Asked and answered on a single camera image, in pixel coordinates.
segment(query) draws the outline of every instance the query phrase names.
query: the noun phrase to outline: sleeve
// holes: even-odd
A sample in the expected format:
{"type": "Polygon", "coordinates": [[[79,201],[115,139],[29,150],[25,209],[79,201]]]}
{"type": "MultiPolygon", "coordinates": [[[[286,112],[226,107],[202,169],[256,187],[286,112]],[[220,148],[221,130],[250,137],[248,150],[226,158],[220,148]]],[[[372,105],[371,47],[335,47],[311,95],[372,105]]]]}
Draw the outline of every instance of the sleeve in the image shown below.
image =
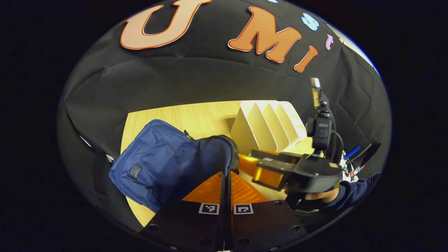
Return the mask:
{"type": "Polygon", "coordinates": [[[357,182],[342,181],[339,186],[339,194],[335,200],[321,207],[324,211],[339,211],[351,207],[358,202],[367,192],[370,185],[378,179],[380,174],[376,174],[367,179],[360,179],[357,182]]]}

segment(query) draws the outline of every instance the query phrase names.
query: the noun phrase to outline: orange plastic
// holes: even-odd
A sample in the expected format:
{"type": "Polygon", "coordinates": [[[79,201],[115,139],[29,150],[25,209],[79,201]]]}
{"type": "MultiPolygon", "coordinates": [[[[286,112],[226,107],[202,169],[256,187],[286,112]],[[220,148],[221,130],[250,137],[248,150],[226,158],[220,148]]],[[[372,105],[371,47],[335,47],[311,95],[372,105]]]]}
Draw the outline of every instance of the orange plastic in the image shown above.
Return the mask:
{"type": "Polygon", "coordinates": [[[221,203],[221,174],[211,176],[191,193],[183,198],[185,201],[220,204],[221,203]]]}
{"type": "Polygon", "coordinates": [[[232,206],[234,204],[260,203],[269,201],[255,187],[232,172],[232,206]]]}
{"type": "Polygon", "coordinates": [[[238,170],[244,171],[250,176],[255,176],[255,173],[257,171],[257,162],[260,161],[256,157],[246,156],[242,154],[238,154],[240,157],[240,162],[238,163],[238,170]]]}
{"type": "Polygon", "coordinates": [[[278,187],[280,185],[283,174],[260,167],[257,168],[258,170],[254,176],[254,181],[260,181],[261,183],[271,187],[278,187]]]}
{"type": "MultiPolygon", "coordinates": [[[[232,198],[231,205],[234,204],[248,204],[269,201],[263,194],[261,194],[255,187],[249,184],[246,180],[232,173],[232,198]]],[[[183,200],[199,203],[220,204],[221,196],[221,175],[219,172],[197,188],[189,193],[183,200]]]]}

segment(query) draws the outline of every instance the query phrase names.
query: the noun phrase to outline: person's hand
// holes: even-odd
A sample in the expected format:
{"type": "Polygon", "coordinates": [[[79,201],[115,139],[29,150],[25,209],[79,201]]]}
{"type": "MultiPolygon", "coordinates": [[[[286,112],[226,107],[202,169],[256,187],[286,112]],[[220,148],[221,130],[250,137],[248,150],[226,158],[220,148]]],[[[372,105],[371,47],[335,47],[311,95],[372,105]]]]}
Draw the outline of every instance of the person's hand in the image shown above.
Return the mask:
{"type": "Polygon", "coordinates": [[[339,187],[327,192],[308,193],[305,195],[306,200],[322,199],[323,203],[330,203],[336,199],[339,194],[339,187]]]}

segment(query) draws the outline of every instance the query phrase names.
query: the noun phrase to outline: zipper pull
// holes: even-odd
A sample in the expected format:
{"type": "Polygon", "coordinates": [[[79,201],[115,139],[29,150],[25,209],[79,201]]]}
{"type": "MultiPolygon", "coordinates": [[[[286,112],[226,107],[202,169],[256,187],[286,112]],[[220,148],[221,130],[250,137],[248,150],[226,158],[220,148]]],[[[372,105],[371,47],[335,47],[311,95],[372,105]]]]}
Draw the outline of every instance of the zipper pull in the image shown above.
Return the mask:
{"type": "Polygon", "coordinates": [[[185,134],[188,138],[190,138],[191,140],[194,140],[194,138],[191,137],[190,134],[188,134],[187,130],[184,130],[184,134],[185,134]]]}

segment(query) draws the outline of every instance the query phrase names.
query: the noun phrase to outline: wooden table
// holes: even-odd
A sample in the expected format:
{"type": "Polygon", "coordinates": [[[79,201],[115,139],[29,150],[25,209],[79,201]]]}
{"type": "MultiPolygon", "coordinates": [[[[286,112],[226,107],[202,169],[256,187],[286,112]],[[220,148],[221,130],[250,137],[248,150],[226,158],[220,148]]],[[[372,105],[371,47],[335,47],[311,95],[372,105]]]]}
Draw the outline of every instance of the wooden table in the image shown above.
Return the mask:
{"type": "MultiPolygon", "coordinates": [[[[129,113],[121,140],[121,152],[129,146],[143,127],[153,119],[165,121],[181,131],[187,130],[195,139],[212,135],[226,135],[230,137],[230,129],[238,113],[240,102],[221,101],[186,104],[129,113]]],[[[312,153],[314,150],[311,148],[311,143],[311,138],[307,138],[299,142],[291,152],[298,154],[312,153]]],[[[284,200],[286,198],[284,190],[279,192],[253,183],[251,181],[252,177],[242,171],[240,171],[240,176],[250,182],[269,200],[284,200]]],[[[126,199],[142,226],[146,226],[155,216],[155,213],[146,206],[140,205],[128,197],[126,199]]]]}

